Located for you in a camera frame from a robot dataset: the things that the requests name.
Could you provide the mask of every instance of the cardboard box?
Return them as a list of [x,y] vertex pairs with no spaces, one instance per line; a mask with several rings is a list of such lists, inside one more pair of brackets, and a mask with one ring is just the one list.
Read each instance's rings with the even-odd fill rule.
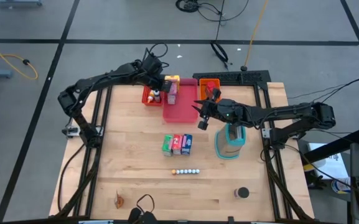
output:
[[172,140],[173,140],[173,136],[171,134],[166,134],[166,136],[164,136],[164,142],[162,143],[162,153],[165,156],[172,156]]
[[180,150],[182,149],[182,136],[175,134],[172,140],[172,153],[175,155],[180,155]]
[[191,134],[184,134],[182,140],[182,155],[190,155],[190,148],[192,147],[193,136]]

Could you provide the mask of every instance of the wooden table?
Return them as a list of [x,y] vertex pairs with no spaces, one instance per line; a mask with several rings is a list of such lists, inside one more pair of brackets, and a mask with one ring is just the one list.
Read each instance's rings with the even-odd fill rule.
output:
[[[283,83],[268,83],[268,87],[272,107],[286,106]],[[236,221],[274,220],[266,167],[259,158],[262,150],[259,131],[246,129],[246,145],[238,159],[219,159],[215,154],[214,137],[224,123],[210,119],[206,131],[198,129],[197,123],[166,123],[161,107],[147,107],[140,103],[142,90],[142,86],[113,87],[91,218],[126,220],[136,201],[142,195],[150,194],[156,202],[153,214],[158,220],[224,221],[228,216],[233,216]],[[222,98],[256,105],[253,87],[223,86],[221,91]],[[262,91],[260,95],[264,104]],[[96,93],[93,93],[83,108],[88,121],[91,120],[95,98]],[[99,121],[102,111],[103,107],[100,108]],[[280,128],[291,121],[275,123]],[[161,146],[164,135],[183,133],[193,135],[191,155],[163,156]],[[68,140],[62,167],[81,144],[80,138]],[[288,144],[297,146],[294,140],[289,140]],[[65,173],[62,205],[77,189],[84,152],[83,149],[74,158]],[[290,193],[313,217],[299,154],[292,149],[284,149],[281,155]],[[200,174],[172,175],[172,169],[200,169]],[[249,189],[250,195],[247,199],[237,200],[233,191],[242,186]],[[114,205],[116,191],[125,200],[120,209]],[[80,214],[85,210],[88,191],[85,192]],[[281,216],[285,217],[278,189],[277,197]],[[142,207],[149,210],[151,206],[147,201],[145,199]],[[55,213],[57,190],[50,209],[50,214]]]

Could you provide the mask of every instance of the gray floor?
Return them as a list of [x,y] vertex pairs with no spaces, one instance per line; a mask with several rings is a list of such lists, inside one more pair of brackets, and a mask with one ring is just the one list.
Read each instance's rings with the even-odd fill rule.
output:
[[[217,24],[197,13],[178,11],[174,0],[81,0],[69,39],[212,39]],[[221,1],[209,1],[220,6]],[[359,25],[359,1],[348,0]],[[59,39],[73,0],[44,1],[42,7],[4,7],[0,15],[0,39]],[[236,14],[245,2],[227,1],[227,17]],[[220,39],[248,40],[263,1],[250,0],[245,12],[220,29]],[[357,41],[345,11],[337,0],[277,0],[268,3],[258,40],[337,40]],[[22,172],[4,221],[43,218],[58,179],[66,139],[60,133],[67,117],[57,95],[79,78],[98,75],[118,65],[141,58],[150,45],[65,44],[55,76]],[[244,63],[247,45],[224,45],[230,70]],[[33,115],[35,105],[54,57],[57,44],[0,44],[0,51],[28,58],[40,78],[27,80],[18,73],[0,79],[0,202]],[[209,45],[169,45],[162,59],[170,64],[164,73],[191,77],[196,72],[224,71]],[[19,68],[32,75],[20,61]],[[359,46],[277,46],[254,45],[250,70],[268,69],[274,82],[284,82],[288,96],[296,96],[359,77]],[[0,68],[9,67],[0,60]],[[289,100],[300,103],[319,95]],[[337,125],[332,131],[359,129],[359,83],[327,101],[334,107]],[[335,137],[310,132],[305,140],[330,142]],[[346,204],[311,192],[315,216],[327,222],[346,222]]]

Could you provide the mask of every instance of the teal container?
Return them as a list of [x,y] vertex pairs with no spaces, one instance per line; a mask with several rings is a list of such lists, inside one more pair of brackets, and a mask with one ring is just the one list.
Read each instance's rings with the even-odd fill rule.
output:
[[215,151],[221,159],[236,159],[246,144],[246,129],[226,124],[215,134]]

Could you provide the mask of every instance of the black round object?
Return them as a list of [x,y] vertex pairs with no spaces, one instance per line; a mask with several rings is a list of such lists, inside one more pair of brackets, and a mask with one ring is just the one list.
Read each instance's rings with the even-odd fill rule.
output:
[[246,187],[240,187],[237,190],[237,194],[239,195],[239,197],[241,198],[247,198],[249,196],[249,191]]

